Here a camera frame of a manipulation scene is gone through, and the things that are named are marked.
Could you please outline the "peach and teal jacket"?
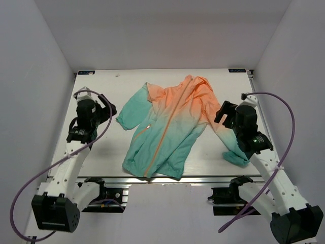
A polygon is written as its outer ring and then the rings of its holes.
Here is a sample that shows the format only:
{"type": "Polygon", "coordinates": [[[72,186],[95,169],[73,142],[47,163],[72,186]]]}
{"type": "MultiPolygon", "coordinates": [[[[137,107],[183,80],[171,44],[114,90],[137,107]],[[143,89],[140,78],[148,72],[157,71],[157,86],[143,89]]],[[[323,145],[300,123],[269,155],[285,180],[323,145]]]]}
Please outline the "peach and teal jacket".
{"type": "Polygon", "coordinates": [[[166,88],[146,82],[116,119],[124,130],[135,130],[123,169],[138,177],[158,173],[180,179],[191,148],[206,126],[226,146],[223,158],[245,167],[249,160],[239,149],[234,132],[214,121],[220,108],[204,77],[188,75],[177,86],[166,88]]]}

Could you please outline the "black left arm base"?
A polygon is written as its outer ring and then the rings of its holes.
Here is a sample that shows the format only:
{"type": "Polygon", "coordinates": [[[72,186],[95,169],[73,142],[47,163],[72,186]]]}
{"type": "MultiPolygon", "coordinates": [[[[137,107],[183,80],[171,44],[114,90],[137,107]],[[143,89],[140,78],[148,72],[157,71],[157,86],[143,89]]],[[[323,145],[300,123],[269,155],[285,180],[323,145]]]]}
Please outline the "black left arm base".
{"type": "Polygon", "coordinates": [[[123,213],[124,188],[112,187],[103,178],[89,177],[76,183],[73,202],[81,212],[123,213]]]}

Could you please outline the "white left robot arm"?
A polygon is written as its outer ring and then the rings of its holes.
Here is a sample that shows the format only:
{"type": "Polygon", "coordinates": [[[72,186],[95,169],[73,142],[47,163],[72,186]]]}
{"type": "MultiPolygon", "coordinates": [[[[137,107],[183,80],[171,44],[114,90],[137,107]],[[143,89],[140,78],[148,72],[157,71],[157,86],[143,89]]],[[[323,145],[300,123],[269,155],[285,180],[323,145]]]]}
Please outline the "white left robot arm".
{"type": "Polygon", "coordinates": [[[99,125],[117,113],[116,107],[103,94],[94,100],[90,91],[82,89],[74,95],[77,116],[69,125],[64,161],[42,195],[34,195],[31,206],[39,229],[72,233],[76,230],[80,213],[95,201],[107,198],[104,180],[87,178],[76,182],[92,145],[100,138],[99,125]]]}

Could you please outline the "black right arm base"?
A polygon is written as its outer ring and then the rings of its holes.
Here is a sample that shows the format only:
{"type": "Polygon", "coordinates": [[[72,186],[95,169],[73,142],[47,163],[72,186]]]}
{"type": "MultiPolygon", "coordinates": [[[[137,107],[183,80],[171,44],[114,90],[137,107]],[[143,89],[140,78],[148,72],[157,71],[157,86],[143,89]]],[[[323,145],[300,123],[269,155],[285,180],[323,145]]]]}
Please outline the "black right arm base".
{"type": "Polygon", "coordinates": [[[239,186],[253,182],[248,176],[239,176],[230,181],[228,187],[212,188],[212,195],[207,198],[213,204],[214,216],[236,216],[248,202],[240,198],[239,186]]]}

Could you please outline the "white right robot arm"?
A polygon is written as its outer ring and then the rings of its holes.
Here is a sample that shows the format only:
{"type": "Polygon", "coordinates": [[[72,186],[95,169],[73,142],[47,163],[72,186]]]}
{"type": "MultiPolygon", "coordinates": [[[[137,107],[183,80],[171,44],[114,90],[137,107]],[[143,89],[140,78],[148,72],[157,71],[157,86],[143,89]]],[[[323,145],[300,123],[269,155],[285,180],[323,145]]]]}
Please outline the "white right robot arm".
{"type": "Polygon", "coordinates": [[[312,206],[293,185],[284,168],[277,163],[271,141],[258,131],[257,112],[252,104],[225,101],[214,120],[231,129],[240,150],[258,170],[265,185],[248,176],[231,180],[228,197],[234,202],[246,201],[269,222],[278,243],[295,243],[316,237],[323,212],[312,206]]]}

